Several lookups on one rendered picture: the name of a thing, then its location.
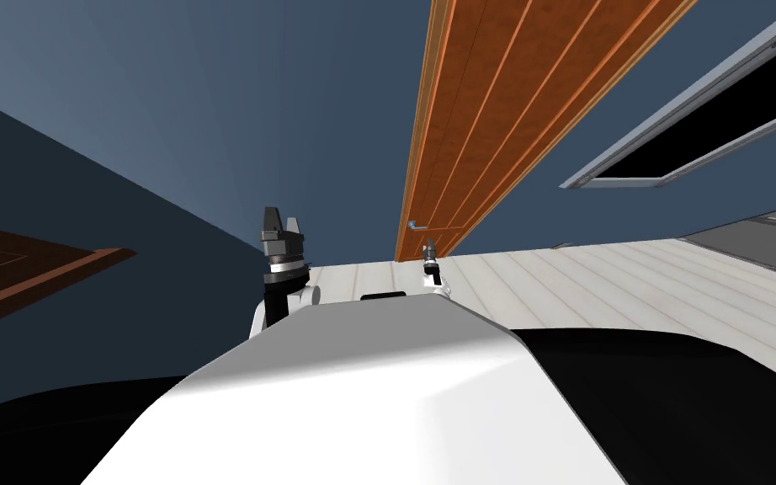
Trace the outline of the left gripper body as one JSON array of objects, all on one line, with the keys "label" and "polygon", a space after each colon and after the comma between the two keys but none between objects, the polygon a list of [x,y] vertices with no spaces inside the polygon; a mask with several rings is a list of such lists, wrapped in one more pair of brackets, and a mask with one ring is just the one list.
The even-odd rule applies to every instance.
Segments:
[{"label": "left gripper body", "polygon": [[286,230],[261,231],[263,251],[270,264],[286,264],[304,258],[305,237]]}]

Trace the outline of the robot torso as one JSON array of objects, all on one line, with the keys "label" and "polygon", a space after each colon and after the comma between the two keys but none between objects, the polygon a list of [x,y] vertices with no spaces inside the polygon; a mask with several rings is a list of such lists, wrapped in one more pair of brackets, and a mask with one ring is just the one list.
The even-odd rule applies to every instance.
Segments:
[{"label": "robot torso", "polygon": [[82,485],[627,485],[519,337],[436,294],[309,306],[150,405]]}]

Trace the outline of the orange wooden door leaf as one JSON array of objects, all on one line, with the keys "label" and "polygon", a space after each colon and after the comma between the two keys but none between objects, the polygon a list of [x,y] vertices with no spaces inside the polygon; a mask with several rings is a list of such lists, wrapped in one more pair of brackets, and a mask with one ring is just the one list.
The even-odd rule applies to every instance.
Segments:
[{"label": "orange wooden door leaf", "polygon": [[695,3],[431,0],[395,261],[456,249]]}]

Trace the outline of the grey framed window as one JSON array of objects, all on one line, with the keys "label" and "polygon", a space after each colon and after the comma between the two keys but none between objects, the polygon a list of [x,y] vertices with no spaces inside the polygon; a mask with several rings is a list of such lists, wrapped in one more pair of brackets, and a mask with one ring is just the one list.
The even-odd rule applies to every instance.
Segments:
[{"label": "grey framed window", "polygon": [[661,187],[774,131],[776,21],[561,186]]}]

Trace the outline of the brown wooden frame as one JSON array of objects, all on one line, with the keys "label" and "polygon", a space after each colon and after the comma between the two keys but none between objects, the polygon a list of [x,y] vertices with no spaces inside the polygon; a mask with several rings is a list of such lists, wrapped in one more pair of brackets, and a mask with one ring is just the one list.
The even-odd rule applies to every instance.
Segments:
[{"label": "brown wooden frame", "polygon": [[135,255],[128,248],[89,251],[0,231],[0,318]]}]

